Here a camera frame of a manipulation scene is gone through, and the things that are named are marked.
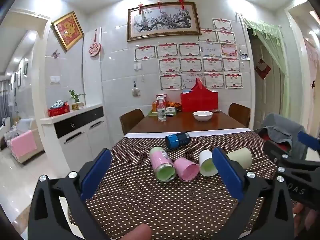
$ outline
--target cabinet handle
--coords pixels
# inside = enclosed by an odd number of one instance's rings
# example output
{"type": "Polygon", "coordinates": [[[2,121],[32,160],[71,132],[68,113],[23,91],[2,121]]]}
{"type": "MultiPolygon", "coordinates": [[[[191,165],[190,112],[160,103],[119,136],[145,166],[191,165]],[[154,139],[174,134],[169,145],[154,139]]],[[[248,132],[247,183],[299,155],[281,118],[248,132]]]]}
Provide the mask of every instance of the cabinet handle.
{"type": "Polygon", "coordinates": [[[68,142],[71,142],[73,139],[79,137],[81,134],[83,134],[84,132],[79,132],[79,133],[76,133],[74,136],[71,136],[70,138],[68,138],[64,144],[67,144],[68,142]]]}
{"type": "Polygon", "coordinates": [[[100,122],[97,122],[97,123],[91,125],[90,128],[89,128],[89,130],[91,130],[92,128],[95,128],[95,127],[97,127],[97,126],[99,126],[99,125],[102,124],[102,123],[103,123],[103,121],[100,121],[100,122]]]}

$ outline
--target brown tablecloth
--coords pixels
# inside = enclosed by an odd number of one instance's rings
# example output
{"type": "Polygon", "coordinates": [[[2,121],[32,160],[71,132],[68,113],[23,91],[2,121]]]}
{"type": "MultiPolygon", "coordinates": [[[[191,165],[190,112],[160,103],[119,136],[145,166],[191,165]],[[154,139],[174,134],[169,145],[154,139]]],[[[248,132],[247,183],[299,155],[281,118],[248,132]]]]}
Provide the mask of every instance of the brown tablecloth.
{"type": "MultiPolygon", "coordinates": [[[[112,163],[96,194],[87,205],[109,237],[119,239],[141,223],[152,229],[152,239],[212,239],[226,222],[237,200],[232,198],[219,175],[201,174],[191,182],[178,177],[170,182],[156,180],[149,150],[164,148],[172,161],[185,157],[198,163],[203,150],[220,146],[226,153],[247,147],[252,153],[249,169],[271,179],[276,166],[263,153],[264,140],[252,131],[191,138],[191,143],[175,150],[166,148],[161,138],[122,138],[112,148],[112,163]]],[[[262,198],[245,231],[252,228],[262,198]]]]}

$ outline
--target hand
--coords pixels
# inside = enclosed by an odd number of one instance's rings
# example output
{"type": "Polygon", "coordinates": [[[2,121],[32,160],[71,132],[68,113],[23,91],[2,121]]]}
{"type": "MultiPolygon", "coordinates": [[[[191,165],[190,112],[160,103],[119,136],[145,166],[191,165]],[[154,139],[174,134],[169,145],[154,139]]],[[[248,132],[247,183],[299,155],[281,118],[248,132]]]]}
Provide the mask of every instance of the hand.
{"type": "Polygon", "coordinates": [[[131,232],[127,233],[120,240],[150,240],[151,228],[146,224],[141,224],[131,232]]]}

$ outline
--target blue gripper pad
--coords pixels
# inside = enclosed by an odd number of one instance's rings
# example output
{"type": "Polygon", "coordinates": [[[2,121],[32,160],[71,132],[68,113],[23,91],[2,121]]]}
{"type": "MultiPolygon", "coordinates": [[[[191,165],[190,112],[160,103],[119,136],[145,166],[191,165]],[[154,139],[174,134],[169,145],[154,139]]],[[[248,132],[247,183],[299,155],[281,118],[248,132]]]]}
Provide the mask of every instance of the blue gripper pad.
{"type": "Polygon", "coordinates": [[[81,183],[80,198],[85,201],[92,198],[104,174],[111,165],[111,152],[108,149],[99,156],[81,183]]]}
{"type": "Polygon", "coordinates": [[[243,182],[231,166],[229,159],[218,148],[214,148],[212,162],[216,166],[230,195],[240,202],[243,199],[243,182]]]}
{"type": "Polygon", "coordinates": [[[305,146],[310,147],[311,149],[318,151],[320,150],[320,142],[318,139],[312,137],[311,135],[308,135],[304,132],[298,133],[298,141],[303,143],[305,146]]]}

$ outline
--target spray bottle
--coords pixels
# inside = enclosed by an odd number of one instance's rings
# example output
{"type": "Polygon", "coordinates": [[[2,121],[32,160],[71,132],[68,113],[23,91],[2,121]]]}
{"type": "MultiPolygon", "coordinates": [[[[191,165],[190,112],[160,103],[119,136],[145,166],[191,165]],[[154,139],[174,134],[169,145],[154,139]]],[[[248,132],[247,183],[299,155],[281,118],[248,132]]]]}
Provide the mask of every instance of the spray bottle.
{"type": "Polygon", "coordinates": [[[164,105],[164,98],[165,96],[158,96],[156,99],[158,101],[158,106],[157,106],[157,112],[158,112],[158,121],[159,122],[164,122],[166,121],[166,116],[165,116],[165,105],[164,105]]]}

